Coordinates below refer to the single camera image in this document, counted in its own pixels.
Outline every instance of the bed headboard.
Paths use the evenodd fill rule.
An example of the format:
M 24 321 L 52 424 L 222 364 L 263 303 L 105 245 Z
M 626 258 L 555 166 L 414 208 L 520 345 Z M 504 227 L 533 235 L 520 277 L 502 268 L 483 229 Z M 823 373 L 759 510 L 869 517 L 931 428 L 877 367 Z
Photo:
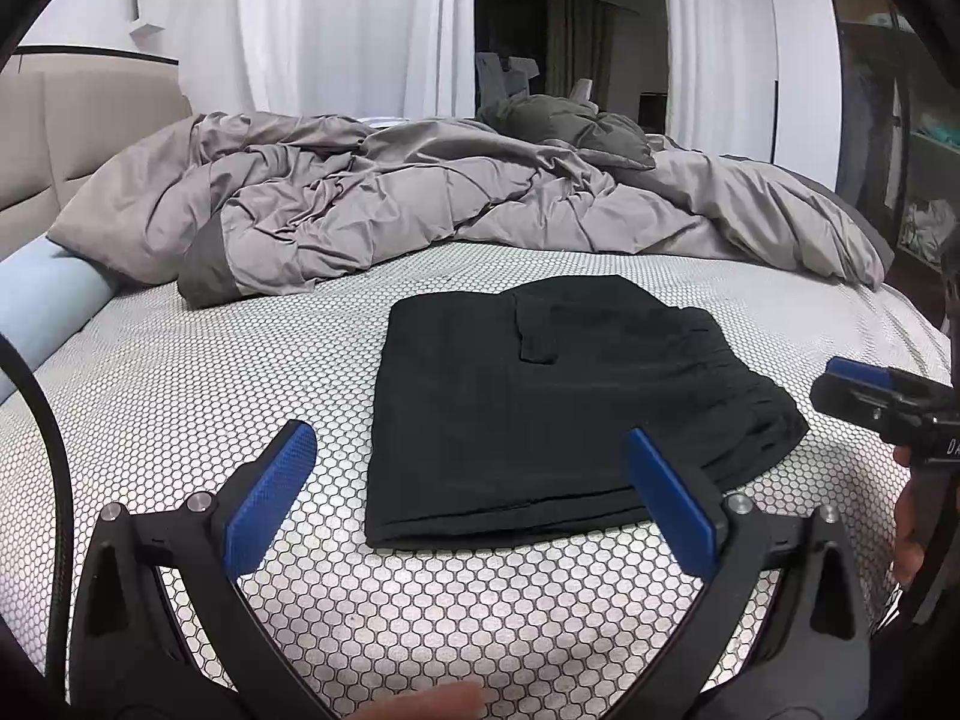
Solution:
M 110 157 L 191 113 L 170 60 L 65 51 L 13 55 L 0 71 L 0 260 Z

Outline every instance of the cabinet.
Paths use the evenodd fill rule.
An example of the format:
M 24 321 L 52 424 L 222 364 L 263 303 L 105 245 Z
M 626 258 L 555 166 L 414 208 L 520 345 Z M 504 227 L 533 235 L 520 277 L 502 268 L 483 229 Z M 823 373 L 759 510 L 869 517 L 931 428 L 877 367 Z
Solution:
M 834 0 L 843 67 L 837 194 L 895 252 L 887 283 L 935 326 L 939 243 L 960 218 L 960 93 L 890 0 Z

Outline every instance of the gray comforter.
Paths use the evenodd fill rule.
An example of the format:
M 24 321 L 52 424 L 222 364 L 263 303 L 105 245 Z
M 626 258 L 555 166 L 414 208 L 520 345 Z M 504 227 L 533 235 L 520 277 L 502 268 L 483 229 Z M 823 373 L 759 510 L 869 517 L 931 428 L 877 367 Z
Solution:
M 136 282 L 178 279 L 193 306 L 305 292 L 450 239 L 882 282 L 870 231 L 797 177 L 695 151 L 655 158 L 646 170 L 459 119 L 375 132 L 339 116 L 210 114 L 113 157 L 48 235 Z

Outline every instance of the hand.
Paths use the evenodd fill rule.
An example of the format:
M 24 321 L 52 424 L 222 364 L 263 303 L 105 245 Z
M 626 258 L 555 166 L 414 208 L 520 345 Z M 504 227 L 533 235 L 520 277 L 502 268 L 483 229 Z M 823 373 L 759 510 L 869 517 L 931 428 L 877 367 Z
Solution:
M 478 683 L 448 683 L 365 704 L 347 720 L 476 720 L 483 714 Z
M 910 450 L 905 446 L 894 449 L 894 460 L 901 466 L 909 466 Z M 960 491 L 957 495 L 957 511 L 960 512 Z M 913 480 L 906 483 L 896 506 L 896 542 L 894 543 L 894 579 L 900 584 L 909 584 L 923 565 L 923 547 L 913 541 L 913 528 L 917 510 L 913 497 Z

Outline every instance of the folded cloth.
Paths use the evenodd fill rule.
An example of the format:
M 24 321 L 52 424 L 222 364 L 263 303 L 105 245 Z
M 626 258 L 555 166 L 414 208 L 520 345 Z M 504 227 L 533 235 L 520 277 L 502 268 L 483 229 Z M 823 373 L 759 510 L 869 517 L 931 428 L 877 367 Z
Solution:
M 513 546 L 647 519 L 626 470 L 637 426 L 723 490 L 808 429 L 708 312 L 620 276 L 400 300 L 373 401 L 367 543 Z
M 618 113 L 597 111 L 591 103 L 550 95 L 520 95 L 481 104 L 477 121 L 509 138 L 527 143 L 564 141 L 577 148 L 584 161 L 605 170 L 616 162 L 597 163 L 604 154 L 627 160 L 630 170 L 656 167 L 646 133 L 636 122 Z

